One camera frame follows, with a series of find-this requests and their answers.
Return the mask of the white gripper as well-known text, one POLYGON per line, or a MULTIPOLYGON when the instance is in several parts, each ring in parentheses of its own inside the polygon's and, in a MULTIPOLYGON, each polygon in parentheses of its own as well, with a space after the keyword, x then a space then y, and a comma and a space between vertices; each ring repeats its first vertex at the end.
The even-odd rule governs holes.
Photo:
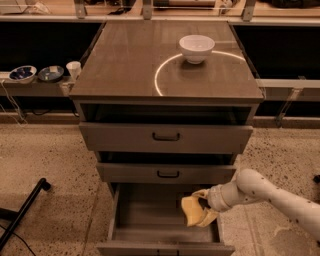
POLYGON ((208 189, 201 189, 192 193, 194 197, 207 200, 212 209, 205 208, 203 216, 197 223, 198 227, 207 227, 217 219, 219 213, 225 212, 234 206, 232 192, 234 185, 232 183, 219 184, 208 189))

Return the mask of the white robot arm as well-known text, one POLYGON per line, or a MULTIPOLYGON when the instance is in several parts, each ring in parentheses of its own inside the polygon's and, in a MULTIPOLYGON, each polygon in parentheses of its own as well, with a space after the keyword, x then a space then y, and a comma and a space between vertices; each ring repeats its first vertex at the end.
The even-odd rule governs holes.
POLYGON ((196 191, 193 196, 196 200, 189 226, 204 227, 236 205, 266 201, 320 240, 320 205, 277 187, 256 170, 243 169, 233 181, 196 191))

